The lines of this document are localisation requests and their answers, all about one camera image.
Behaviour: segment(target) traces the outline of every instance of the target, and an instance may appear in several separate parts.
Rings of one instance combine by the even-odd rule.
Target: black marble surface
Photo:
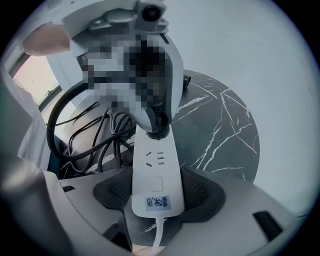
[[[181,166],[203,169],[219,175],[253,182],[257,173],[260,144],[257,127],[245,103],[226,85],[207,75],[185,70],[191,76],[191,82],[183,91],[180,107],[171,124],[176,151]],[[72,113],[71,118],[89,106],[89,98]],[[64,131],[71,135],[81,126],[101,116],[105,109],[95,107],[73,123],[66,125]],[[98,123],[88,128],[73,140],[75,152],[80,153],[91,147]],[[106,120],[98,136],[97,143],[111,135],[109,121]],[[134,144],[133,135],[127,142]],[[132,159],[132,155],[123,147],[123,158]],[[100,151],[94,157],[89,174],[97,172],[97,160]],[[88,157],[77,161],[82,168]],[[116,167],[112,147],[104,157],[103,169]],[[80,176],[70,164],[64,164],[61,178]],[[155,220],[136,216],[128,202],[124,214],[131,241],[135,245],[152,246],[155,235]],[[161,246],[165,246],[179,231],[180,225],[175,218],[164,222]]]

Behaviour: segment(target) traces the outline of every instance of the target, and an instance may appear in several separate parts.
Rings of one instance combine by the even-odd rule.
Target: pixelated area
[[[121,104],[130,112],[164,103],[172,64],[148,35],[108,35],[78,57],[88,90],[106,107]]]

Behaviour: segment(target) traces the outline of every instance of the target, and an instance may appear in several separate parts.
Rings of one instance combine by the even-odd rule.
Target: white power strip
[[[164,219],[185,209],[180,167],[170,127],[167,137],[151,139],[138,125],[135,131],[132,210],[144,218]]]

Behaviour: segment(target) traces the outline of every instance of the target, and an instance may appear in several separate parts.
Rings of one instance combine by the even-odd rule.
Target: white cable
[[[156,233],[155,233],[155,239],[152,245],[152,255],[156,255],[159,251],[159,245],[162,239],[162,234],[164,232],[164,219],[163,218],[156,218],[155,224],[156,224]]]

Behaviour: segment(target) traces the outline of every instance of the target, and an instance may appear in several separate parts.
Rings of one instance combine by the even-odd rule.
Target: black cable
[[[69,154],[72,154],[72,140],[75,138],[75,136],[78,135],[79,133],[83,132],[87,128],[91,127],[92,125],[94,125],[96,122],[98,122],[100,120],[99,128],[98,128],[98,130],[97,130],[97,132],[95,134],[94,140],[92,142],[92,148],[90,148],[89,150],[86,150],[85,152],[82,152],[82,153],[79,153],[79,154],[76,154],[76,155],[65,155],[65,154],[61,153],[56,148],[55,139],[54,139],[54,133],[55,133],[55,127],[57,125],[57,120],[58,120],[59,114],[64,109],[64,107],[74,97],[76,97],[77,95],[79,95],[80,93],[84,92],[87,89],[88,89],[88,83],[86,83],[86,82],[81,82],[79,84],[74,85],[64,95],[62,95],[62,97],[57,101],[57,103],[55,104],[54,108],[52,109],[52,112],[51,112],[49,120],[48,120],[47,129],[46,129],[47,142],[48,142],[48,146],[49,146],[51,152],[58,159],[63,160],[63,161],[67,161],[67,162],[71,162],[72,167],[75,169],[76,172],[84,173],[88,169],[90,164],[91,164],[93,153],[104,146],[102,151],[101,151],[101,153],[100,153],[100,155],[99,155],[99,158],[98,158],[98,170],[100,172],[102,172],[103,156],[106,153],[106,151],[109,148],[109,146],[111,145],[111,143],[114,141],[113,154],[114,154],[114,157],[116,158],[116,161],[117,161],[117,167],[121,167],[121,164],[123,164],[123,165],[132,165],[131,162],[126,163],[126,162],[123,162],[121,160],[121,152],[120,152],[120,144],[122,144],[126,148],[128,148],[128,150],[131,153],[133,153],[133,147],[124,141],[124,139],[126,139],[129,136],[129,134],[131,134],[136,129],[135,126],[132,127],[132,128],[126,129],[128,124],[132,121],[130,119],[129,114],[127,114],[127,113],[122,113],[121,112],[121,113],[117,113],[115,116],[112,116],[111,114],[108,114],[108,111],[106,110],[105,113],[103,114],[103,116],[99,116],[99,117],[95,118],[94,120],[90,121],[89,123],[87,123],[86,125],[81,127],[75,133],[73,133],[71,135],[70,139],[69,139],[69,142],[68,142],[68,152],[69,152]],[[65,121],[63,123],[67,123],[67,122],[71,122],[73,120],[76,120],[77,118],[83,116],[90,109],[95,107],[97,104],[98,104],[97,102],[93,103],[91,106],[86,108],[82,113],[80,113],[76,117],[74,117],[74,118],[72,118],[72,119],[70,119],[68,121]],[[123,116],[120,118],[119,122],[116,122],[116,119],[117,119],[117,117],[119,115],[123,115]],[[106,139],[106,140],[104,140],[104,141],[102,141],[102,142],[100,142],[99,144],[96,145],[96,140],[97,140],[99,132],[101,130],[103,121],[104,121],[104,119],[106,117],[110,118],[111,136],[108,139]],[[81,158],[84,158],[84,157],[89,156],[89,155],[90,155],[89,161],[87,162],[85,168],[82,169],[82,170],[78,170],[75,167],[75,163],[73,161],[81,159]]]

